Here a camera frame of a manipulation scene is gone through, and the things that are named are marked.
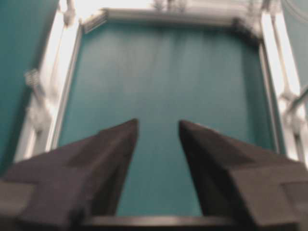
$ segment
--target teal floor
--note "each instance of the teal floor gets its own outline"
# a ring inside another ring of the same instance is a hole
[[[106,24],[85,35],[60,145],[126,120],[140,136],[118,215],[200,215],[178,121],[273,148],[257,48],[217,30]]]

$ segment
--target aluminum frame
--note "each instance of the aluminum frame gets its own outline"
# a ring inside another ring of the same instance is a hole
[[[218,26],[252,39],[259,46],[275,149],[308,165],[305,107],[290,109],[301,89],[281,0],[105,0],[86,9],[81,2],[59,1],[15,161],[57,147],[82,33],[107,21],[128,21]]]

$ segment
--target metal bracket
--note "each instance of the metal bracket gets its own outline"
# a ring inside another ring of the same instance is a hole
[[[274,133],[280,153],[308,166],[308,126],[291,44],[289,41],[280,0],[267,1],[261,16],[264,41],[260,56],[263,65],[267,95],[272,110]]]
[[[69,0],[68,3],[60,1],[39,71],[26,73],[26,82],[33,93],[15,161],[57,147],[81,39],[81,26],[74,14],[73,2]]]

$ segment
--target teal fabric surface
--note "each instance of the teal fabric surface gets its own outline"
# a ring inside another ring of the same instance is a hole
[[[58,0],[0,0],[0,172],[12,161],[30,91]]]
[[[60,145],[131,118],[140,137],[119,215],[200,215],[187,119],[272,148],[257,49],[217,30],[106,24],[85,35]]]

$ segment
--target teal wall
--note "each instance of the teal wall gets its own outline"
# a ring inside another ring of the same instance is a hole
[[[38,65],[57,0],[0,1],[0,169],[11,162],[28,102],[23,73]],[[308,2],[296,1],[301,9]],[[306,23],[286,14],[303,83]],[[227,32],[107,24],[85,35],[60,145],[133,117],[140,138],[119,215],[200,215],[177,137],[189,119],[272,148],[257,49]]]
[[[118,214],[200,215],[178,121],[272,148],[258,49],[208,29],[106,24],[85,35],[60,145],[135,117]]]

